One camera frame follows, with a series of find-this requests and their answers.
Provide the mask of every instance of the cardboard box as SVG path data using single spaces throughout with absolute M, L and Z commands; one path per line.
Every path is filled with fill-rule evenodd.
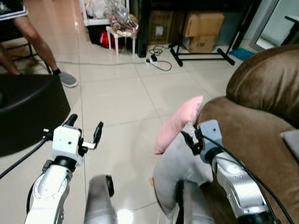
M 173 11 L 152 11 L 149 18 L 149 44 L 166 44 L 171 31 Z
M 178 19 L 178 32 L 181 32 L 184 15 L 180 13 Z M 184 37 L 216 36 L 219 34 L 224 21 L 222 13 L 190 12 L 187 15 Z
M 183 39 L 183 46 L 190 53 L 211 53 L 218 40 L 218 36 L 197 36 Z

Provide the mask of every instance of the person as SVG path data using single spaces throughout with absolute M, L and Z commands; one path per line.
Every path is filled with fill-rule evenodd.
M 77 86 L 78 82 L 74 76 L 63 72 L 58 68 L 51 49 L 30 23 L 27 15 L 28 11 L 22 0 L 0 0 L 0 21 L 13 20 L 14 25 L 35 48 L 36 53 L 51 68 L 53 75 L 59 75 L 62 84 L 66 87 L 72 88 Z M 13 75 L 21 75 L 21 72 L 14 64 L 12 57 L 8 54 L 2 44 L 0 44 L 0 64 Z

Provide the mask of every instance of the white tiled floor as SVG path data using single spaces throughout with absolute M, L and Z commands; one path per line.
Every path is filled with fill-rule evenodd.
M 164 49 L 159 59 L 171 62 L 172 70 L 162 72 L 143 63 L 145 59 L 137 55 L 121 52 L 117 59 L 114 51 L 92 45 L 78 0 L 25 3 L 33 25 L 49 44 L 61 70 L 80 81 L 76 88 L 64 90 L 71 112 L 78 114 L 76 125 L 83 129 L 84 138 L 91 140 L 98 122 L 104 122 L 98 149 L 89 152 L 85 165 L 74 173 L 64 204 L 64 224 L 83 223 L 89 180 L 99 174 L 111 174 L 114 179 L 112 203 L 116 214 L 127 209 L 131 223 L 168 223 L 149 184 L 159 159 L 153 154 L 159 127 L 189 98 L 203 95 L 207 102 L 225 95 L 226 85 L 241 62 L 236 60 L 236 65 L 231 66 L 225 61 L 185 61 L 179 67 L 169 50 Z M 21 42 L 24 40 L 7 42 L 6 46 Z M 27 51 L 19 49 L 12 54 Z M 111 66 L 115 63 L 130 64 Z M 47 73 L 43 63 L 20 61 L 17 66 L 27 74 Z M 0 158 L 0 172 L 28 150 Z M 51 144 L 47 143 L 0 181 L 1 223 L 23 223 L 27 192 L 49 158 Z M 119 224 L 128 223 L 121 219 L 122 214 L 119 217 Z

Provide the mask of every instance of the black chair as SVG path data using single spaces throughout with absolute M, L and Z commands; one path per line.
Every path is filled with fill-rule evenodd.
M 12 19 L 11 20 L 0 21 L 0 28 L 1 28 L 0 42 L 10 41 L 10 40 L 14 40 L 14 39 L 18 39 L 18 38 L 23 37 L 22 33 L 14 25 L 14 21 Z M 34 56 L 36 56 L 37 54 L 33 53 L 32 45 L 29 41 L 26 44 L 13 46 L 13 47 L 7 48 L 6 50 L 17 49 L 17 48 L 21 48 L 21 47 L 25 47 L 25 46 L 29 47 L 29 55 L 27 55 L 27 56 L 16 56 L 14 61 L 23 60 L 23 59 L 27 59 L 27 58 L 34 59 Z M 47 65 L 46 62 L 45 62 L 45 65 L 46 65 L 47 71 L 49 72 L 49 74 L 51 74 L 51 70 L 50 70 L 50 68 L 49 68 L 49 66 Z

